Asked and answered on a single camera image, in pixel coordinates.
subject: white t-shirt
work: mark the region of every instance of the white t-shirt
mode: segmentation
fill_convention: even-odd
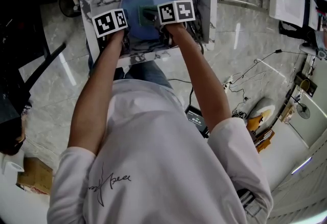
[[[119,80],[106,135],[97,156],[79,147],[62,154],[48,224],[265,223],[272,209],[241,119],[220,122],[206,142],[171,89]]]

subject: shirt sleeve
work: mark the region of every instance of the shirt sleeve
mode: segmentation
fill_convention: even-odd
[[[230,177],[240,197],[249,223],[265,223],[272,210],[270,188],[244,121],[230,118],[211,132],[208,144]]]
[[[83,203],[95,157],[79,147],[70,147],[62,153],[51,189],[48,224],[85,223]]]

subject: paper roll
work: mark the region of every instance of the paper roll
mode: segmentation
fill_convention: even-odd
[[[24,154],[24,151],[20,149],[14,156],[5,155],[2,163],[3,173],[5,173],[7,167],[16,172],[24,172]]]

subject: jeans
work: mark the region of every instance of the jeans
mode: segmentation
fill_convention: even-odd
[[[86,47],[89,53],[88,67],[90,69],[90,74],[91,74],[93,69],[97,65],[97,61],[93,63],[87,42],[86,42]],[[161,86],[166,86],[172,89],[166,76],[153,60],[131,65],[129,71],[126,74],[124,73],[123,68],[117,68],[114,73],[113,80],[118,80],[118,79],[139,79],[139,80],[153,82]]]

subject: black electronic device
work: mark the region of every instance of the black electronic device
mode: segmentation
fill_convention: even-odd
[[[208,127],[206,126],[205,122],[204,122],[204,118],[202,116],[202,112],[189,105],[186,110],[185,110],[185,113],[186,113],[186,117],[189,121],[193,122],[193,124],[197,127],[197,129],[200,131],[201,135],[204,137],[204,138],[208,138]]]

